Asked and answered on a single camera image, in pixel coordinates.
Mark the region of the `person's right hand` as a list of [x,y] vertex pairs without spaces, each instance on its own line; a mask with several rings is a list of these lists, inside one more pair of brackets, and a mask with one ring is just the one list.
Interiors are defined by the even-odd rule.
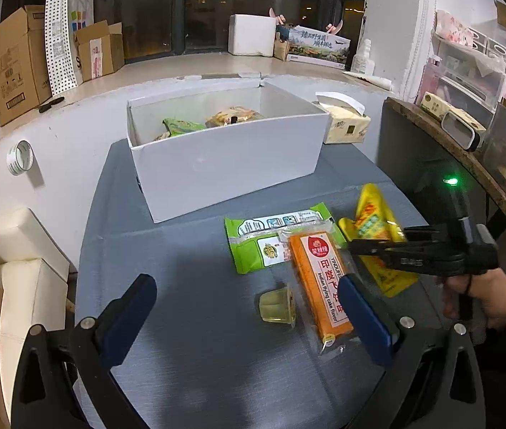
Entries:
[[481,302],[489,328],[506,326],[506,273],[501,268],[488,270],[485,274],[460,275],[440,280],[444,316],[457,319],[456,297],[466,294]]

